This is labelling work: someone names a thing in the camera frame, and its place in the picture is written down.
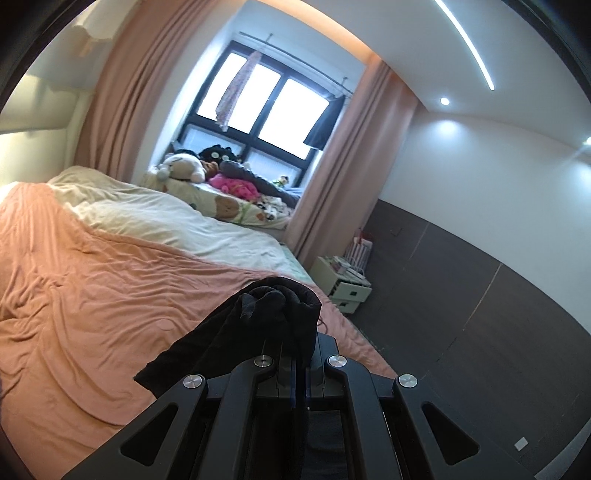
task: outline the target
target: wooden wall panel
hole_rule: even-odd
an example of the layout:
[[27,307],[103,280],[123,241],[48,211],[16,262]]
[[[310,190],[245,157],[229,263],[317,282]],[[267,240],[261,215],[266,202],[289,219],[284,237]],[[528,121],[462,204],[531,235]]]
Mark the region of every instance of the wooden wall panel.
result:
[[526,279],[425,220],[378,202],[368,229],[375,290],[353,321],[398,373],[428,381],[537,473],[591,417],[591,336]]

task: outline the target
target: nightstand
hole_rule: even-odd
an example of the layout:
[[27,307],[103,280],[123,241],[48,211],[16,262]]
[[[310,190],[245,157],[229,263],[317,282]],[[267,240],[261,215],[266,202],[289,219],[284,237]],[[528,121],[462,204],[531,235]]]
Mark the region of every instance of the nightstand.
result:
[[342,313],[353,313],[371,293],[371,283],[365,277],[350,271],[337,273],[327,258],[316,258],[309,274]]

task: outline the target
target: white wall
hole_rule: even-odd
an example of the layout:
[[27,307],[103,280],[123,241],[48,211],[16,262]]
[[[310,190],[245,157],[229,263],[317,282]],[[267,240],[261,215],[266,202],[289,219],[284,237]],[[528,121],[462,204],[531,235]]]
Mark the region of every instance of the white wall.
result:
[[137,2],[98,0],[28,69],[0,112],[0,185],[47,181],[72,165],[93,90]]
[[380,199],[500,260],[591,332],[591,157],[507,124],[421,110]]
[[220,0],[171,71],[139,148],[132,183],[157,164],[175,139],[201,85],[230,43],[233,21],[244,0]]

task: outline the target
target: metal screw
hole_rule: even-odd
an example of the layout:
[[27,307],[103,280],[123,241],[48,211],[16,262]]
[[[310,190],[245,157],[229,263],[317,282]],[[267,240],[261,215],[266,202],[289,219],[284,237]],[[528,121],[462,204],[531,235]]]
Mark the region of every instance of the metal screw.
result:
[[347,364],[347,359],[342,355],[333,355],[329,358],[329,363],[333,367],[344,367]]
[[203,383],[203,377],[201,375],[191,374],[187,375],[183,380],[183,385],[187,388],[197,388]]
[[418,380],[414,375],[404,374],[398,377],[398,383],[404,388],[414,388],[417,386]]
[[258,367],[270,367],[273,364],[273,357],[270,355],[260,355],[255,358],[255,365]]

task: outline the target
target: black window frame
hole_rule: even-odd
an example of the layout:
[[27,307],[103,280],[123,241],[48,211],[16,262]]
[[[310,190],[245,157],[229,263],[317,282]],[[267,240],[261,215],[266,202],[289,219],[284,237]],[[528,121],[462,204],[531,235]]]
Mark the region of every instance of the black window frame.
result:
[[191,110],[189,111],[189,114],[187,115],[187,118],[183,123],[183,127],[180,130],[177,141],[181,145],[183,144],[182,140],[187,134],[187,130],[190,128],[190,126],[203,128],[207,131],[215,133],[216,135],[226,137],[228,140],[236,141],[243,144],[244,147],[240,152],[240,156],[244,159],[247,159],[250,151],[255,149],[263,153],[266,153],[272,157],[275,157],[293,167],[299,168],[300,175],[292,182],[292,185],[297,187],[300,185],[304,175],[306,174],[306,171],[308,170],[308,168],[312,164],[312,161],[314,160],[314,157],[316,156],[316,152],[318,151],[314,148],[310,148],[310,151],[308,152],[306,158],[302,159],[297,155],[294,155],[276,145],[273,145],[269,142],[266,142],[258,138],[258,136],[261,133],[261,129],[265,125],[267,118],[269,117],[269,113],[271,113],[271,109],[275,104],[275,100],[277,100],[277,97],[283,90],[283,87],[285,86],[287,80],[293,79],[296,82],[301,83],[302,85],[308,87],[310,90],[326,98],[328,101],[331,101],[335,98],[335,96],[330,91],[320,86],[313,80],[309,79],[305,75],[301,74],[300,72],[297,72],[291,67],[288,67],[284,63],[281,63],[280,61],[263,54],[262,59],[259,63],[279,73],[281,77],[275,85],[275,88],[273,88],[273,91],[269,95],[269,98],[265,102],[265,105],[263,106],[249,133],[244,133],[232,127],[229,127],[228,131],[222,132],[222,130],[219,128],[219,126],[215,123],[214,120],[197,114],[197,111],[199,110],[199,107],[203,99],[207,95],[207,92],[209,91],[209,88],[213,83],[213,79],[216,77],[217,73],[222,68],[224,62],[229,57],[229,55],[231,53],[236,53],[243,57],[248,57],[254,51],[254,48],[247,47],[246,45],[243,45],[237,41],[230,42],[226,50],[222,53],[222,55],[214,65],[212,71],[207,76],[207,79],[201,86],[199,93],[195,97],[195,101],[193,102]]

